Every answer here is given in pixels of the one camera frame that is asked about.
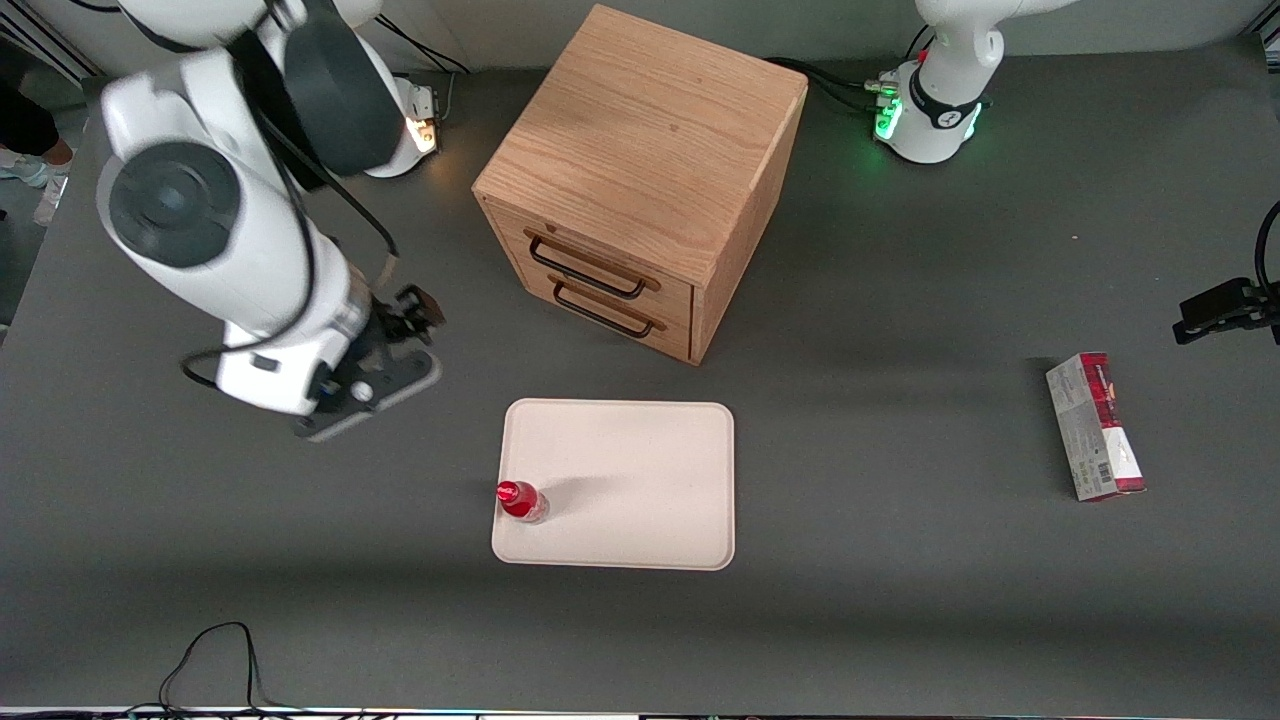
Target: red bottle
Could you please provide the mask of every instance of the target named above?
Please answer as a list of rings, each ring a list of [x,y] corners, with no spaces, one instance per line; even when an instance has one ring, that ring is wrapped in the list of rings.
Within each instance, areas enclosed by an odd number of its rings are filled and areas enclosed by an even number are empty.
[[[541,521],[549,509],[547,496],[538,492],[538,488],[511,480],[498,483],[498,502],[507,515],[521,523]]]

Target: metal handle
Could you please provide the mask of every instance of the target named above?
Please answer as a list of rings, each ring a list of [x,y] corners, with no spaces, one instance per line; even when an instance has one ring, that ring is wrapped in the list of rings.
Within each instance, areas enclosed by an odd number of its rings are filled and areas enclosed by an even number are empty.
[[[644,338],[649,337],[650,332],[653,332],[653,327],[654,327],[653,320],[645,320],[643,331],[634,331],[634,329],[631,329],[631,328],[628,328],[628,327],[626,327],[623,324],[614,323],[613,320],[605,318],[604,315],[600,315],[599,313],[594,313],[591,310],[588,310],[586,307],[582,307],[581,305],[579,305],[576,302],[570,302],[568,300],[564,300],[559,295],[559,292],[562,290],[564,290],[564,283],[557,282],[556,283],[556,290],[552,291],[552,297],[556,299],[556,302],[558,302],[562,307],[568,307],[570,310],[577,313],[579,315],[582,315],[584,318],[588,318],[590,320],[595,320],[596,323],[600,323],[602,325],[604,325],[604,327],[607,327],[607,328],[609,328],[612,331],[617,331],[617,332],[620,332],[620,333],[622,333],[622,334],[625,334],[627,337],[632,337],[635,340],[644,340]]]
[[[563,263],[557,263],[556,260],[552,260],[550,258],[539,255],[538,254],[538,249],[541,247],[541,245],[544,243],[541,236],[539,236],[536,233],[532,233],[530,231],[525,231],[525,234],[527,234],[529,237],[532,238],[532,242],[529,243],[529,254],[534,256],[534,260],[536,260],[541,265],[547,265],[548,268],[550,268],[553,270],[559,270],[561,273],[564,273],[566,275],[568,275],[568,277],[571,277],[571,278],[573,278],[573,279],[576,279],[579,282],[584,282],[584,283],[594,287],[595,290],[599,290],[602,292],[608,292],[609,295],[612,295],[614,297],[621,297],[622,300],[635,300],[636,297],[640,297],[640,293],[645,288],[645,279],[644,278],[636,278],[636,287],[635,287],[635,290],[632,290],[632,291],[628,292],[628,291],[613,287],[609,283],[600,282],[600,281],[593,278],[591,275],[582,274],[582,273],[575,270],[573,268],[570,268],[568,265],[566,265]],[[566,255],[572,255],[571,252],[566,252],[564,250],[562,250],[559,247],[557,247],[556,250],[558,250],[561,252],[564,252]]]

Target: bottle cap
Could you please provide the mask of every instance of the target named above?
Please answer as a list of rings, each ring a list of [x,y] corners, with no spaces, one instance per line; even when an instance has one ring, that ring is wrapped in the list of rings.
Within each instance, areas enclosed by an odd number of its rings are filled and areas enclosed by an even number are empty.
[[[532,491],[532,498],[529,497],[529,491]],[[534,503],[538,501],[536,493],[538,491],[526,483],[513,483],[511,480],[498,483],[498,502],[502,503],[503,510],[516,518],[529,515],[529,512],[534,509]]]

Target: table surface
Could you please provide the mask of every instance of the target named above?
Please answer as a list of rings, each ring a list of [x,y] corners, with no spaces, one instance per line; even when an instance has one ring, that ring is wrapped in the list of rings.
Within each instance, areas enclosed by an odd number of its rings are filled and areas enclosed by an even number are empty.
[[[0,351],[0,702],[150,700],[239,619],[273,696],[307,706],[1280,711],[1280,350],[1170,333],[1179,301],[1251,273],[1280,195],[1256,42],[1010,59],[941,167],[814,94],[701,368],[521,290],[468,188],[539,78],[460,78],[440,155],[349,183],[449,316],[445,370],[321,446],[178,373],[218,323],[108,240],[90,133]],[[326,200],[319,225],[376,268]],[[1089,350],[1149,487],[1097,505],[1042,375]],[[494,559],[521,397],[732,409],[732,565]],[[243,667],[214,637],[175,701],[234,705]]]

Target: box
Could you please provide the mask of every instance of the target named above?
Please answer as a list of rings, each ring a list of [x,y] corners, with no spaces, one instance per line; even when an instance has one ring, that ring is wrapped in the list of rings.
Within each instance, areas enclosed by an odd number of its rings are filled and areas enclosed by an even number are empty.
[[[596,5],[472,186],[534,296],[701,363],[808,81]]]
[[[1116,416],[1106,352],[1082,352],[1046,374],[1075,496],[1096,501],[1142,492],[1138,460]]]

